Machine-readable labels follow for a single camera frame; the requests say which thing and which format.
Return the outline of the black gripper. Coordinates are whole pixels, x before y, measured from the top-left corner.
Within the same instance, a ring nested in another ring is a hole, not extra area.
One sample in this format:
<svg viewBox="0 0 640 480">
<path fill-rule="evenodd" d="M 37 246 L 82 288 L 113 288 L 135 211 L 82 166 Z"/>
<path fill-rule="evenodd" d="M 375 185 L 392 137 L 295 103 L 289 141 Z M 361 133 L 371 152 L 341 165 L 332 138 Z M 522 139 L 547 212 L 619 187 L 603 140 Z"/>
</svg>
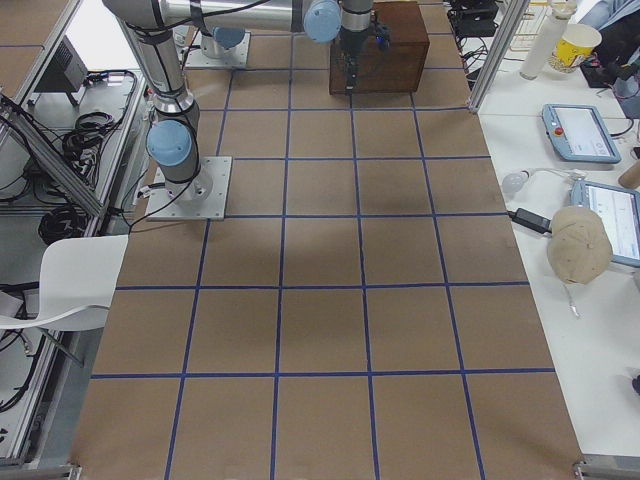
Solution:
<svg viewBox="0 0 640 480">
<path fill-rule="evenodd" d="M 359 57 L 369 36 L 369 28 L 352 31 L 342 27 L 339 32 L 339 45 L 344 58 L 346 75 L 356 75 L 359 68 Z"/>
</svg>

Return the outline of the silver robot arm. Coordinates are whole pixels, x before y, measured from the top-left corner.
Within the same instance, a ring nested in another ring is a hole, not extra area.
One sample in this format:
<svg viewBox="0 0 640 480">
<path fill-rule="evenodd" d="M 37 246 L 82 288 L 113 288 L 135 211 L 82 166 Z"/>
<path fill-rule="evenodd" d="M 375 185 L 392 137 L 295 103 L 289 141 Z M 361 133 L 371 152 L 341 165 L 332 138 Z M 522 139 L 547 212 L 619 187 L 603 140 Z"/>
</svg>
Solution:
<svg viewBox="0 0 640 480">
<path fill-rule="evenodd" d="M 193 25 L 210 34 L 216 20 L 246 27 L 247 12 L 260 1 L 106 1 L 117 17 L 153 93 L 157 120 L 147 150 L 164 175 L 175 202 L 206 199 L 213 179 L 202 167 L 197 144 L 199 107 L 189 91 L 176 51 L 173 30 Z"/>
</svg>

